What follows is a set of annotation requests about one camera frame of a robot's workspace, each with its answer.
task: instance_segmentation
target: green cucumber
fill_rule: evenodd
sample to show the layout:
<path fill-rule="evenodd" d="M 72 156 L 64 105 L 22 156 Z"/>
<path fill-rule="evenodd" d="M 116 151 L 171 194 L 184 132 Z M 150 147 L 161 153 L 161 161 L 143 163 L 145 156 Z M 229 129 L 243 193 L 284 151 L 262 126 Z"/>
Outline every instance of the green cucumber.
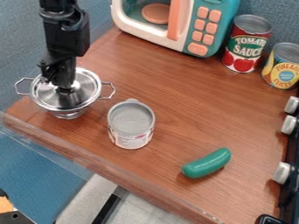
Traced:
<path fill-rule="evenodd" d="M 182 173 L 190 179 L 202 178 L 225 166 L 232 156 L 227 148 L 220 148 L 199 160 L 185 164 Z"/>

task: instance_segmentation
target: canned food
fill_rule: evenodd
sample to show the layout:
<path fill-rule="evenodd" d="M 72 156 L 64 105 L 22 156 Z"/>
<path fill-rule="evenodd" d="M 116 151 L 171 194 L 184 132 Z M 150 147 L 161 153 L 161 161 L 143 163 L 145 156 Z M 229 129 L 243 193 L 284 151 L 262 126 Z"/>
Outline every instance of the canned food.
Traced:
<path fill-rule="evenodd" d="M 252 72 L 259 64 L 270 35 L 271 25 L 265 18 L 255 15 L 236 17 L 223 63 L 234 72 Z"/>
<path fill-rule="evenodd" d="M 155 114 L 149 106 L 128 99 L 108 112 L 109 138 L 123 149 L 140 149 L 151 140 L 155 122 Z"/>
<path fill-rule="evenodd" d="M 293 88 L 299 80 L 299 45 L 279 43 L 274 46 L 261 72 L 266 83 L 275 88 Z"/>

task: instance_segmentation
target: label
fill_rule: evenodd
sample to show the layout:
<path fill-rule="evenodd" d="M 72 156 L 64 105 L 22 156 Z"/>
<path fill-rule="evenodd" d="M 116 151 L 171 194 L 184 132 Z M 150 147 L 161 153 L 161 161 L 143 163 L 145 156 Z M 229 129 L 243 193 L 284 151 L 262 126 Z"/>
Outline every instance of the label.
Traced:
<path fill-rule="evenodd" d="M 262 50 L 267 43 L 267 39 L 255 36 L 235 36 L 228 42 L 228 50 L 240 57 L 256 58 L 261 56 Z"/>
<path fill-rule="evenodd" d="M 260 57 L 247 59 L 226 49 L 223 56 L 223 63 L 226 67 L 235 72 L 250 73 L 258 66 L 259 58 Z"/>
<path fill-rule="evenodd" d="M 289 63 L 271 52 L 268 62 L 263 68 L 263 79 L 275 88 L 292 88 L 299 80 L 299 65 Z"/>
<path fill-rule="evenodd" d="M 153 136 L 153 129 L 150 129 L 144 134 L 138 136 L 125 136 L 114 131 L 111 127 L 108 129 L 110 140 L 115 143 L 118 147 L 127 150 L 140 149 L 149 143 Z"/>

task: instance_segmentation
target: toy microwave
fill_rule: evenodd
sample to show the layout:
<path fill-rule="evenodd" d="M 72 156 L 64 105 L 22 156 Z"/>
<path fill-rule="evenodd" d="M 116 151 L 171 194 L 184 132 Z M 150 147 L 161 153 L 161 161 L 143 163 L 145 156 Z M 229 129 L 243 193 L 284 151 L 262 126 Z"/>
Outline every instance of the toy microwave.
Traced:
<path fill-rule="evenodd" d="M 220 48 L 240 0 L 112 0 L 123 31 L 170 49 L 207 58 Z"/>

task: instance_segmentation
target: wooden table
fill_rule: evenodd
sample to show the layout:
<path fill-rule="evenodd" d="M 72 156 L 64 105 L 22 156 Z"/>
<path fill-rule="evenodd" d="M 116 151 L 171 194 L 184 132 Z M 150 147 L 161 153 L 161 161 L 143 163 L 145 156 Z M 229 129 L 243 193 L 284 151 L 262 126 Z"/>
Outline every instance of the wooden table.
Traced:
<path fill-rule="evenodd" d="M 18 120 L 6 117 L 6 125 L 196 223 L 279 215 L 280 187 L 270 178 L 283 159 L 282 111 L 295 91 L 270 87 L 260 69 L 236 74 L 219 56 L 194 58 L 116 28 L 79 63 L 115 84 L 113 100 L 63 121 L 24 97 L 7 110 Z M 123 150 L 108 139 L 106 115 L 132 97 L 155 111 L 156 130 L 148 146 Z M 224 146 L 233 158 L 222 171 L 197 180 L 181 174 L 184 163 Z"/>

